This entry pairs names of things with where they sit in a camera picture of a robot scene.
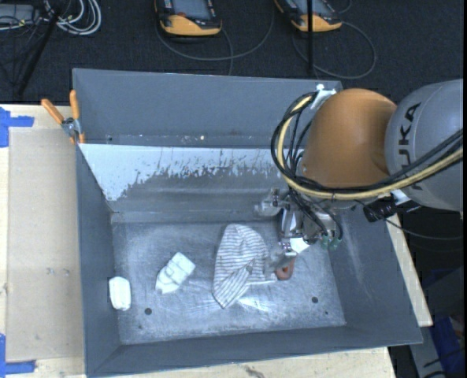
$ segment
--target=bin floor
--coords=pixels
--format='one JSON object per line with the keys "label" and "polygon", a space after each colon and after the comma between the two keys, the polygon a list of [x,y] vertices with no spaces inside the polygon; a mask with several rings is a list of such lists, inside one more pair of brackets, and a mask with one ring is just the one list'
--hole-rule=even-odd
{"label": "bin floor", "polygon": [[[275,223],[243,224],[267,243],[277,241]],[[212,296],[212,283],[227,224],[112,226],[116,273],[127,278],[132,289],[132,307],[119,311],[123,344],[345,324],[328,252],[319,246],[298,256],[289,280],[250,287],[234,305],[222,309]],[[157,274],[176,252],[191,259],[196,269],[177,291],[158,294]]]}

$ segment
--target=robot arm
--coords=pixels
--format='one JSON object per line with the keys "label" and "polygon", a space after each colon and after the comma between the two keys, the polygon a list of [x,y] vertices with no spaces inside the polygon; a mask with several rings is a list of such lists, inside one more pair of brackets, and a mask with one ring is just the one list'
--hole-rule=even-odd
{"label": "robot arm", "polygon": [[[288,185],[278,202],[286,254],[280,264],[294,260],[296,238],[336,247],[342,237],[335,217],[358,203],[370,221],[401,205],[462,211],[462,91],[463,80],[432,84],[396,106],[360,88],[320,90],[289,108],[272,138],[273,160]],[[311,123],[298,138],[292,133],[284,155],[289,124],[312,108]]]}

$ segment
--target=white sponge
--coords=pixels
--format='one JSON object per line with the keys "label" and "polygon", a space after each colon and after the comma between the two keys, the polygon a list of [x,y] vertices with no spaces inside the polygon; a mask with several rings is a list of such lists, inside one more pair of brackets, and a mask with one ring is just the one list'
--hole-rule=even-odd
{"label": "white sponge", "polygon": [[183,254],[177,252],[158,273],[156,290],[162,294],[177,290],[189,275],[193,273],[193,270],[195,270],[195,264]]}

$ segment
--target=small brown object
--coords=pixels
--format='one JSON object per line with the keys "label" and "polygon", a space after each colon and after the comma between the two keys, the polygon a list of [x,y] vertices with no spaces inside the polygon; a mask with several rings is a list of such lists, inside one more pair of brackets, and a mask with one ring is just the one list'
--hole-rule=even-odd
{"label": "small brown object", "polygon": [[289,265],[287,265],[285,268],[277,269],[275,271],[275,275],[279,280],[289,280],[291,278],[293,271],[295,270],[295,261],[296,258],[289,262]]}

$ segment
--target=blue tape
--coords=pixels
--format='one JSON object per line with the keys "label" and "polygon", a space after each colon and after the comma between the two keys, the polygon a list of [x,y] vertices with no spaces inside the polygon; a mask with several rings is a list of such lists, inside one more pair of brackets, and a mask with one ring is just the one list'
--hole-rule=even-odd
{"label": "blue tape", "polygon": [[11,112],[0,106],[0,148],[9,145],[9,128],[31,128],[33,117],[11,117]]}
{"label": "blue tape", "polygon": [[6,374],[22,374],[34,372],[35,360],[25,362],[6,362],[6,336],[0,333],[0,378]]}

